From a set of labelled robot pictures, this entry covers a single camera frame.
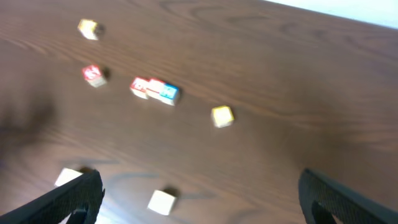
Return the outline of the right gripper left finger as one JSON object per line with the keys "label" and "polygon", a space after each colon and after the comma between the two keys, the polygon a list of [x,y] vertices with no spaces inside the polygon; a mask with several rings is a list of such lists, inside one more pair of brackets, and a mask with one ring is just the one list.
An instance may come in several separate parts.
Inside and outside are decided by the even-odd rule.
{"label": "right gripper left finger", "polygon": [[1,215],[1,223],[95,224],[104,197],[104,188],[97,170],[53,189],[41,197]]}

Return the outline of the red letter A block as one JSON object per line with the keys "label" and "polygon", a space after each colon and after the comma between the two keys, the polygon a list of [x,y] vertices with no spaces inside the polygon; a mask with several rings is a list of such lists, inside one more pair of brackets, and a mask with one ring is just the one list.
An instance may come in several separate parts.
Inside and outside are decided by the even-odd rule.
{"label": "red letter A block", "polygon": [[147,87],[149,85],[149,80],[136,77],[130,84],[130,90],[138,97],[148,100],[149,95],[147,94]]}

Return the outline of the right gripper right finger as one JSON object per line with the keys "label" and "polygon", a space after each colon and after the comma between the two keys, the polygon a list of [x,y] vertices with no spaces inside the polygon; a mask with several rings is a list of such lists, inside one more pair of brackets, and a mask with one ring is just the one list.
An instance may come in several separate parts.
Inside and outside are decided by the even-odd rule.
{"label": "right gripper right finger", "polygon": [[315,170],[305,169],[298,180],[298,198],[310,224],[397,223],[397,212],[360,195]]}

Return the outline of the blue number 2 block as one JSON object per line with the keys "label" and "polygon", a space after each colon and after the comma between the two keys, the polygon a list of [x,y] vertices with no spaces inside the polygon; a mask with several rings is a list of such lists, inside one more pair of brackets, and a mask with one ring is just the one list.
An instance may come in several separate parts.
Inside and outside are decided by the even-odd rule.
{"label": "blue number 2 block", "polygon": [[179,95],[180,89],[168,83],[164,85],[163,89],[159,93],[160,101],[171,106],[175,106]]}

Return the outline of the red letter I block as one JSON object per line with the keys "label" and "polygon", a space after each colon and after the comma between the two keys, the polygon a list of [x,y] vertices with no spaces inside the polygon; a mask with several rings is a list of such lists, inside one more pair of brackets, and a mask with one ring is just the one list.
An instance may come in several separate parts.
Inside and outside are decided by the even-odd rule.
{"label": "red letter I block", "polygon": [[162,80],[151,78],[147,85],[147,94],[151,98],[155,98],[156,100],[161,100],[162,97],[160,95],[161,91],[164,89],[165,82]]}

